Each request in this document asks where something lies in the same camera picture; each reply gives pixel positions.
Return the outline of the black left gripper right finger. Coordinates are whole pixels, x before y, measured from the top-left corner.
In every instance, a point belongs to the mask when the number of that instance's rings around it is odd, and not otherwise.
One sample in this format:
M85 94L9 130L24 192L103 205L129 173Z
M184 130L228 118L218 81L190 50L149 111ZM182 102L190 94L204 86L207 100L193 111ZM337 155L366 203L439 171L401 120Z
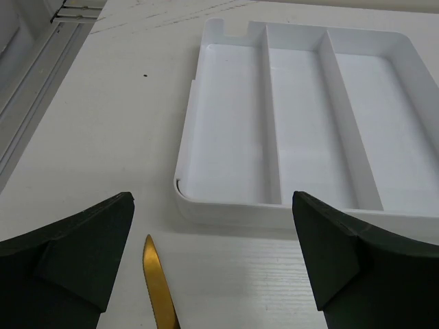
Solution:
M437 328L438 246L296 191L292 214L328 328Z

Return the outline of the gold knife green handle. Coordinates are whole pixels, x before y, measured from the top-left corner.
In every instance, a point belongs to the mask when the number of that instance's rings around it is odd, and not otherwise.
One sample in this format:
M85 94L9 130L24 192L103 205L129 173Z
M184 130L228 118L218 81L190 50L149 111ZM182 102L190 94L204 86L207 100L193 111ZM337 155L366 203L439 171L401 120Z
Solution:
M143 248L143 274L158 329L180 329L180 322L151 235Z

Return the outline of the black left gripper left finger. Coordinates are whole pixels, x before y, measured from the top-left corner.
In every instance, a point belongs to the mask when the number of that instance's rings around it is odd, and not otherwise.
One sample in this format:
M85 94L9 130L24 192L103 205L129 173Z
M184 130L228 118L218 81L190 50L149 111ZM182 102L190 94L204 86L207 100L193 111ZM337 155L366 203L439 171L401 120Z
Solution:
M96 328L134 216L130 192L1 242L2 328Z

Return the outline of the white three-compartment cutlery tray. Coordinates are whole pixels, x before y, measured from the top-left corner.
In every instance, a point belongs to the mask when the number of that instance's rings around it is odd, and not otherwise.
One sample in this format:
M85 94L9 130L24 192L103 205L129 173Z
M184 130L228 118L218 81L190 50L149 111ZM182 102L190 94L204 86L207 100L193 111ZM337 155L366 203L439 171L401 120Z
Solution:
M204 25L174 188L195 223L292 229L305 191L438 241L438 84L397 32Z

